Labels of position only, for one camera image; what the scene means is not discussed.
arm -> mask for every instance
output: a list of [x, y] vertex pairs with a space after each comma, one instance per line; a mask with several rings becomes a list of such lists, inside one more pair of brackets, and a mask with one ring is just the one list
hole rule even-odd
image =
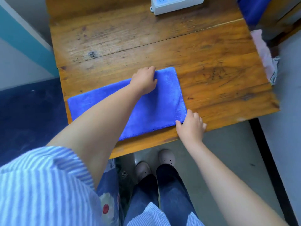
[[221, 213], [231, 226], [287, 225], [246, 183], [229, 170], [202, 142], [206, 124], [188, 110], [177, 133], [200, 172]]
[[47, 146], [72, 149], [87, 166], [96, 187], [137, 101], [155, 89], [154, 72], [155, 67], [139, 69], [129, 85], [88, 109]]

leg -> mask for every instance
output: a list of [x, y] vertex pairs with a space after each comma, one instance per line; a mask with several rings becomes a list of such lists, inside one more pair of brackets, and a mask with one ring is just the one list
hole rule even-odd
[[161, 165], [157, 168], [157, 179], [161, 209], [171, 226], [186, 225], [189, 214], [191, 212], [197, 214], [182, 179], [172, 166], [175, 163], [175, 157], [171, 151], [162, 150], [159, 153], [159, 160]]
[[124, 226], [126, 226], [130, 220], [143, 213], [150, 202], [159, 206], [157, 179], [151, 173], [149, 166], [146, 165], [146, 163], [139, 163], [136, 167], [138, 181], [140, 180], [139, 178], [142, 178], [142, 180], [134, 186], [130, 206], [124, 220]]

shoe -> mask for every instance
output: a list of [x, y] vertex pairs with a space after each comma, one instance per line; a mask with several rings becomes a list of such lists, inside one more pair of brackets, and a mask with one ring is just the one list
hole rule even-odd
[[175, 166], [175, 155], [171, 150], [163, 149], [159, 152], [159, 161], [160, 164], [169, 164]]
[[152, 174], [150, 166], [146, 162], [140, 162], [136, 166], [137, 180], [140, 182], [147, 175]]

person's right arm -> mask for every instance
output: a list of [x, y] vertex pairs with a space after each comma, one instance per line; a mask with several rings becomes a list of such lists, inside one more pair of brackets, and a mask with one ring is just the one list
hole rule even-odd
[[183, 125], [176, 121], [176, 129], [230, 226], [288, 225], [203, 144], [206, 124], [198, 113], [188, 110]]

blue and white striped shirt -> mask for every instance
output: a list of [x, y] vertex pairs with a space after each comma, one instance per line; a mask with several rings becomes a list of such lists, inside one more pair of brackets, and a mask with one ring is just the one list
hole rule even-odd
[[[68, 148], [31, 150], [0, 168], [0, 225], [119, 225], [108, 224], [92, 177]], [[130, 226], [170, 225], [153, 203]], [[191, 213], [187, 225], [203, 226]]]

